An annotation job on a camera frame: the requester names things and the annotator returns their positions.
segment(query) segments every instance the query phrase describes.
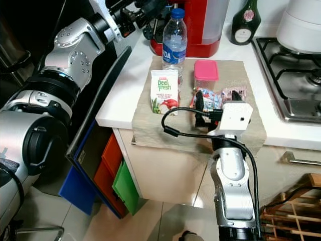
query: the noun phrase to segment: kitchen counter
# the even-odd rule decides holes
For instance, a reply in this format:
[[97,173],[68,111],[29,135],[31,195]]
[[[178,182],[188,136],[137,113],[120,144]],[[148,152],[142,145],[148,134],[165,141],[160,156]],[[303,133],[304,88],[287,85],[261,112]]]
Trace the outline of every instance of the kitchen counter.
[[[274,28],[261,26],[257,36],[271,36]],[[143,90],[153,53],[143,35],[96,116],[100,126],[132,129],[132,119]],[[290,124],[279,116],[253,46],[237,46],[223,32],[219,51],[209,59],[243,61],[266,130],[266,145],[321,150],[321,126]]]

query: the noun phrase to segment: tile floor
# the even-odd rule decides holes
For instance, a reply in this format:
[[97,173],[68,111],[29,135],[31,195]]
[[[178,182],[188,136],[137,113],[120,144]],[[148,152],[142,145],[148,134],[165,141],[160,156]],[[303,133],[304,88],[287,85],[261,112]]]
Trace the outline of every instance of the tile floor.
[[[97,203],[87,216],[63,198],[31,188],[17,219],[25,227],[60,225],[65,228],[62,241],[177,241],[190,230],[205,241],[216,240],[218,228],[213,210],[141,200],[134,215],[118,219],[104,205]],[[56,232],[20,234],[18,241],[53,241]]]

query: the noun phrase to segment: pink container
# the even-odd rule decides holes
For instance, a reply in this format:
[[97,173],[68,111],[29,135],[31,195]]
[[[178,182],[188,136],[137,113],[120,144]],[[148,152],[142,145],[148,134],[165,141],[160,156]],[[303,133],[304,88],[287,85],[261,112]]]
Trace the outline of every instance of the pink container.
[[194,87],[208,90],[214,89],[214,83],[219,80],[217,64],[214,60],[196,60],[194,64]]

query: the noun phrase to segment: bottle label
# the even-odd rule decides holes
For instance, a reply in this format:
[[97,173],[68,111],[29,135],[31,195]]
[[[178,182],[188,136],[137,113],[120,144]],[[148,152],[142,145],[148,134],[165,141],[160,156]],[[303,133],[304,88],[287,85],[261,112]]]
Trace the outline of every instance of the bottle label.
[[248,29],[239,29],[235,33],[235,40],[239,43],[244,43],[251,37],[251,31]]
[[179,64],[185,60],[186,49],[183,51],[172,51],[167,45],[163,44],[163,60],[169,64]]
[[254,11],[253,10],[246,10],[244,15],[243,15],[243,18],[246,22],[250,22],[253,20],[254,18]]

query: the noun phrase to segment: gas stove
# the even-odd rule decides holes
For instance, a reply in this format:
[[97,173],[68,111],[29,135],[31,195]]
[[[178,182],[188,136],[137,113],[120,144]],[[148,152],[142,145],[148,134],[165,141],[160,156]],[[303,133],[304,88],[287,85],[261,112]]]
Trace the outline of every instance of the gas stove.
[[252,44],[284,120],[321,124],[321,55],[293,53],[276,38]]

